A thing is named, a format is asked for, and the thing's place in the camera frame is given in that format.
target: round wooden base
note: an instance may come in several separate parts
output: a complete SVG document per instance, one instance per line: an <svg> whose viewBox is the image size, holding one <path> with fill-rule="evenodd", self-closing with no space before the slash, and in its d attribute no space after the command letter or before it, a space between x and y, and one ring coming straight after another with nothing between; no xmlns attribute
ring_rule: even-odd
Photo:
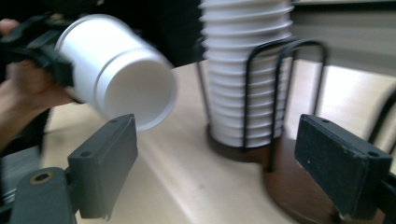
<svg viewBox="0 0 396 224"><path fill-rule="evenodd" d="M210 148L221 156L234 161L259 163L263 167L262 182L268 194L283 211L299 223L343 223L326 193L294 159L295 141L285 134L276 139L274 171L267 172L269 146L248 149L227 147L211 137L209 127L206 132ZM372 220L352 220L344 223L380 224L384 217L378 210Z"/></svg>

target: hand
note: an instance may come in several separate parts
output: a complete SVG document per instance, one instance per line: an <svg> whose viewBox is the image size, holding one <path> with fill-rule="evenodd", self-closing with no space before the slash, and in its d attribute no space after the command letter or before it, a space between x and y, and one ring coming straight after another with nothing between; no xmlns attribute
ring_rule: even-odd
<svg viewBox="0 0 396 224"><path fill-rule="evenodd" d="M0 34L8 35L17 21L0 21ZM36 116L73 100L51 75L31 61L7 66L7 80L0 85L0 150L5 148Z"/></svg>
<svg viewBox="0 0 396 224"><path fill-rule="evenodd" d="M0 33L8 35L18 26L17 21L0 21ZM51 75L31 61L12 63L7 66L9 90L14 94L15 103L21 103L21 109L39 110L41 112L56 105L72 102L72 99L60 85L53 83Z"/></svg>

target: screw hole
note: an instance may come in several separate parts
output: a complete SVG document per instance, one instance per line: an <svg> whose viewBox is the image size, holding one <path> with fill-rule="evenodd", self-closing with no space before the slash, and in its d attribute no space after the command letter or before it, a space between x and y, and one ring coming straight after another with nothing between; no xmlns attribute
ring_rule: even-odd
<svg viewBox="0 0 396 224"><path fill-rule="evenodd" d="M85 152L82 152L81 154L80 154L80 156L81 157L89 157L89 156L91 156L91 152L90 151L85 151Z"/></svg>
<svg viewBox="0 0 396 224"><path fill-rule="evenodd" d="M376 153L376 152L369 152L369 156L379 157L378 153Z"/></svg>
<svg viewBox="0 0 396 224"><path fill-rule="evenodd" d="M50 177L49 174L38 175L35 177L35 181L43 181L43 180L47 179L48 177Z"/></svg>
<svg viewBox="0 0 396 224"><path fill-rule="evenodd" d="M50 179L52 179L53 173L52 172L46 172L46 173L41 173L38 175L33 176L30 179L30 184L32 185L38 185L38 184L44 184Z"/></svg>

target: cup rim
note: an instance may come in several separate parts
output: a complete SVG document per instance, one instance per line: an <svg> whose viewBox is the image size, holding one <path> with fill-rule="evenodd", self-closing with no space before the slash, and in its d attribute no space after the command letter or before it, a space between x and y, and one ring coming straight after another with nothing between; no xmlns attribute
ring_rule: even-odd
<svg viewBox="0 0 396 224"><path fill-rule="evenodd" d="M265 27L261 29L253 29L247 30L244 32L217 32L217 29L210 29L210 27L205 27L201 30L201 34L205 36L226 36L226 37L241 37L241 36L249 36L249 35L260 35L275 32L277 30L285 29L287 27L292 26L293 21L286 21L285 23L277 26Z"/></svg>
<svg viewBox="0 0 396 224"><path fill-rule="evenodd" d="M225 2L216 2L216 3L207 3L203 2L202 4L198 5L198 8L204 9L208 7L240 7L245 5L256 5L256 4L268 4L268 3L275 3L275 2L282 2L280 0L271 0L271 1L255 1L255 0L239 0L239 1L225 1Z"/></svg>
<svg viewBox="0 0 396 224"><path fill-rule="evenodd" d="M205 22L205 23L210 23L210 22L236 22L236 21L255 21L258 19L263 19L263 18L271 18L271 17L276 17L276 16L281 16L281 15L286 15L289 12L291 12L294 9L293 6L277 9L271 12L262 12L262 13L254 13L251 15L244 15L244 16L236 16L236 17L209 17L207 15L204 15L199 18L199 21Z"/></svg>

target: beige table surface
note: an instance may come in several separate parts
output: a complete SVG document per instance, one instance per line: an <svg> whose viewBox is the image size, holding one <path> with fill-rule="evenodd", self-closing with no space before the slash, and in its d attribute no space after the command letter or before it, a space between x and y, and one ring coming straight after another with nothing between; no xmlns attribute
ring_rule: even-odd
<svg viewBox="0 0 396 224"><path fill-rule="evenodd" d="M308 111L315 68L313 63L298 64L286 121L291 138L297 132L299 116ZM269 199L259 165L222 158L209 148L195 67L189 64L175 72L179 81L177 105L160 125L138 134L139 156L113 217L106 222L80 219L77 214L78 223L294 223ZM328 69L328 77L320 116L366 138L377 109L396 86L396 78L335 66ZM43 167L66 168L67 156L105 122L88 105L54 108ZM389 129L394 131L394 127L395 122L390 122ZM384 138L381 144L389 141Z"/></svg>

